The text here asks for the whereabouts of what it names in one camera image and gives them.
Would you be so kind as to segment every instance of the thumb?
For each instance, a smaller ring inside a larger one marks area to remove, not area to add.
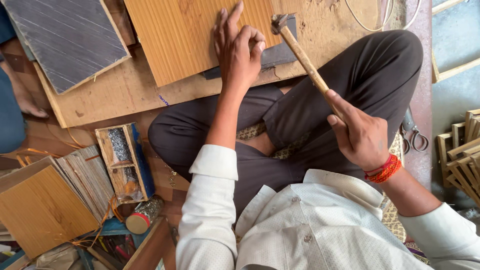
[[[265,49],[265,41],[259,41],[255,46],[252,48],[252,52],[250,53],[250,62],[260,64],[262,59],[262,52]]]
[[[351,152],[353,150],[353,147],[350,143],[350,138],[348,136],[347,125],[336,115],[333,114],[330,114],[327,117],[327,121],[332,126],[332,129],[335,132],[336,140],[338,142],[338,148],[340,149],[340,151],[342,151],[342,153],[344,153],[344,151]]]

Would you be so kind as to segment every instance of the blue cloth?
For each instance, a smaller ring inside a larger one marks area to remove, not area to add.
[[[25,140],[24,119],[8,75],[0,68],[0,154],[15,151]]]
[[[0,43],[3,43],[15,36],[17,36],[17,34],[13,29],[7,11],[5,10],[3,5],[0,4]]]
[[[16,36],[7,11],[0,4],[0,43]],[[0,68],[0,154],[15,151],[25,140],[22,111],[8,75]]]

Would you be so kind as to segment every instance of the person's leg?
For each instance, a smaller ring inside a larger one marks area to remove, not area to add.
[[[0,69],[0,154],[15,151],[25,140],[24,119],[8,75]]]
[[[274,85],[251,88],[240,106],[237,130],[260,123],[265,112],[282,96]],[[192,175],[188,170],[205,143],[217,100],[218,96],[212,96],[170,107],[155,118],[148,130],[155,152],[189,182]],[[284,160],[271,159],[238,142],[235,151],[239,180],[235,183],[233,200],[238,217],[263,184],[276,186],[277,182],[290,178]]]
[[[371,116],[388,121],[391,145],[412,98],[423,52],[408,31],[366,36],[318,71],[327,85]],[[323,169],[363,179],[363,171],[338,149],[326,118],[332,111],[322,94],[304,79],[264,116],[268,135],[277,149],[312,131],[306,145],[288,159],[292,182],[301,183],[308,169]]]
[[[265,111],[282,96],[273,85],[252,87],[240,105],[237,130],[260,123]],[[205,143],[217,100],[218,95],[174,105],[160,113],[148,130],[155,152],[188,181],[192,179],[188,170]]]

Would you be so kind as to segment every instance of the wooden workbench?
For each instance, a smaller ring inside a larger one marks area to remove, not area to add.
[[[317,68],[368,34],[354,20],[343,0],[272,0],[272,3],[275,13],[297,12],[298,41]],[[377,25],[378,0],[356,0],[350,5],[367,27]],[[142,48],[130,51],[132,59],[63,95],[55,94],[38,70],[61,127],[93,123],[220,92],[220,78],[207,81],[200,74],[156,87]],[[255,85],[303,74],[305,71],[297,61],[286,63],[262,71]]]

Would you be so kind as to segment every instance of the red thread bracelet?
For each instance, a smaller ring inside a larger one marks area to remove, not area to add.
[[[365,179],[368,179],[374,183],[380,184],[387,181],[394,173],[396,173],[402,167],[402,162],[398,160],[396,155],[390,154],[387,161],[382,167],[372,170],[372,171],[363,171],[365,173]],[[382,169],[377,174],[369,176],[368,173],[378,171]]]

